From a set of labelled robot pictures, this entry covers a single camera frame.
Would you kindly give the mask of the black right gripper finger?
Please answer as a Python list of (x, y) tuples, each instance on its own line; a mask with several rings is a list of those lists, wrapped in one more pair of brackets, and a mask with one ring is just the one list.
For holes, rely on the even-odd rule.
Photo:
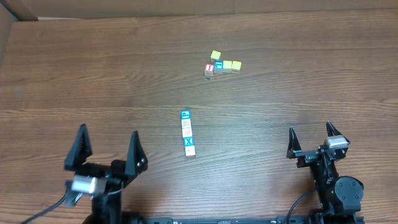
[(286, 158), (294, 159), (302, 152), (299, 140), (295, 134), (294, 127), (291, 126), (289, 129), (289, 145), (287, 148)]
[(328, 133), (328, 137), (332, 136), (343, 136), (332, 124), (331, 121), (326, 122), (326, 131)]

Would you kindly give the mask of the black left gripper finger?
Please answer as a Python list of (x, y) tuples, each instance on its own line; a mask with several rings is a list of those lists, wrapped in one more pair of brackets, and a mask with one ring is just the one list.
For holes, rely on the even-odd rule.
[(86, 124), (80, 125), (76, 138), (69, 150), (65, 161), (65, 170), (76, 170), (86, 162), (86, 159), (92, 155), (92, 148)]
[(139, 134), (134, 131), (131, 135), (129, 150), (126, 158), (124, 174), (128, 180), (134, 180), (148, 168), (148, 160), (139, 140)]

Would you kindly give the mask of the M letter wooden block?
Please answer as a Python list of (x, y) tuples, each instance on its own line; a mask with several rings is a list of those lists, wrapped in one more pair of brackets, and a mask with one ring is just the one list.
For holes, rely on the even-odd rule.
[(195, 146), (185, 146), (185, 156), (187, 158), (196, 157)]

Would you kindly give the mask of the yellow mushroom wooden block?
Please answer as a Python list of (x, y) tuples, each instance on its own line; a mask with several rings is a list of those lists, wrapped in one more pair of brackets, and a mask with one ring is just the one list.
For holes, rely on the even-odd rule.
[(193, 137), (186, 137), (183, 139), (183, 144), (185, 147), (193, 146), (194, 145), (194, 138)]

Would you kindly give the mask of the green Z wooden block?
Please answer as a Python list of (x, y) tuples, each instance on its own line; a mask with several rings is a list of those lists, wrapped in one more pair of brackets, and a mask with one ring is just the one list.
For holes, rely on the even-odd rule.
[(190, 138), (193, 136), (192, 128), (183, 128), (182, 129), (183, 138)]

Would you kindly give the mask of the green letter wooden block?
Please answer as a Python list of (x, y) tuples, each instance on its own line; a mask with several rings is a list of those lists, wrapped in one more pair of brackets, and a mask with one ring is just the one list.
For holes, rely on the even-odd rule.
[(182, 129), (186, 129), (186, 128), (191, 128), (192, 127), (192, 122), (191, 122), (190, 118), (182, 119), (181, 120), (181, 124), (182, 124)]

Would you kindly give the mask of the blue P wooden block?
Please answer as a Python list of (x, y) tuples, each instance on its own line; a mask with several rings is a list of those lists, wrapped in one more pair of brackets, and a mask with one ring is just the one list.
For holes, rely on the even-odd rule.
[(180, 117), (181, 117), (181, 119), (190, 119), (191, 118), (190, 110), (181, 111), (180, 112)]

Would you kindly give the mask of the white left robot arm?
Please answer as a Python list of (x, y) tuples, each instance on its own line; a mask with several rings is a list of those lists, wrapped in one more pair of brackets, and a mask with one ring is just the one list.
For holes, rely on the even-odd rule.
[(138, 132), (131, 134), (125, 160), (113, 160), (108, 166), (87, 162), (92, 153), (88, 129), (82, 124), (64, 161), (64, 169), (75, 173), (73, 180), (65, 182), (65, 205), (75, 206), (88, 195), (91, 215), (85, 223), (145, 223), (142, 215), (122, 211), (121, 199), (123, 189), (148, 168)]

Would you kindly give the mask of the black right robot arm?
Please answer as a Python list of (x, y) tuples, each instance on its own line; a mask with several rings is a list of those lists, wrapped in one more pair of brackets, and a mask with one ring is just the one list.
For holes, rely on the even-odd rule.
[[(309, 167), (315, 188), (303, 194), (291, 206), (285, 222), (291, 223), (363, 223), (357, 217), (361, 210), (364, 184), (351, 176), (340, 176), (335, 162), (346, 157), (350, 141), (331, 122), (326, 122), (327, 138), (316, 150), (303, 151), (294, 128), (289, 129), (289, 145), (286, 158), (296, 159), (297, 167)], [(320, 208), (311, 209), (305, 218), (293, 217), (294, 208), (316, 192)]]

